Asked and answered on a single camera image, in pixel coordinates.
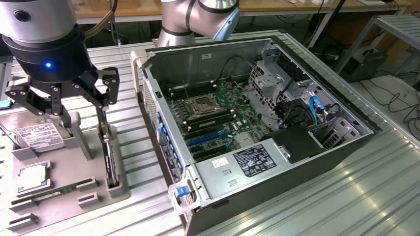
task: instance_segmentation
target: aluminum profile table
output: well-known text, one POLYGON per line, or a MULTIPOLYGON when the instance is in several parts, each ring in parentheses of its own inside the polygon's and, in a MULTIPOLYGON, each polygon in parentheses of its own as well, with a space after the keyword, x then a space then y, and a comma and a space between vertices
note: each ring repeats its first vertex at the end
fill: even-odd
MULTIPOLYGON (((243 33, 231 38, 277 36, 323 78, 382 128, 367 145, 338 166, 278 197, 203 231, 201 236, 231 235, 418 235, 420 233, 420 147, 403 129, 361 97, 341 77, 298 42, 277 31, 243 33)), ((107 112, 117 127, 130 198, 63 220, 29 236, 141 235, 181 236, 181 221, 171 210, 166 185, 157 163, 139 110, 134 101, 129 53, 151 44, 89 50, 98 68, 115 66, 121 75, 118 102, 107 112)), ((22 75, 13 63, 11 74, 22 75)), ((94 108, 75 97, 63 103, 78 111, 82 129, 94 126, 94 108)), ((6 184, 9 143, 0 140, 0 186, 6 184)), ((6 210, 0 195, 0 221, 6 210)))
MULTIPOLYGON (((353 45, 350 46, 347 53, 337 62, 334 69, 337 73, 339 73, 342 68, 345 67, 355 49, 359 47, 362 41, 367 37, 373 26, 378 26, 386 33, 394 35, 398 39, 401 39, 420 51, 420 17, 411 14, 373 16, 363 30, 361 31, 353 45)), ((382 36, 383 33, 379 37, 377 37, 370 45, 375 46, 382 36)))

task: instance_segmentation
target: blue pcie slot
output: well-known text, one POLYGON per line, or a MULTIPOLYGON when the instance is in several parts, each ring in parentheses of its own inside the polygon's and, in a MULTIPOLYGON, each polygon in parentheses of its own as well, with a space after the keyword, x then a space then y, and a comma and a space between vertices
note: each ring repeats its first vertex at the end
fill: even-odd
POLYGON ((219 138, 219 136, 222 135, 222 132, 223 132, 223 129, 217 131, 215 133, 207 134, 207 135, 205 135, 205 136, 202 136, 199 138, 189 140, 186 142, 186 146, 190 146, 190 145, 194 145, 194 144, 199 144, 199 143, 202 143, 205 141, 209 141, 209 140, 219 138))

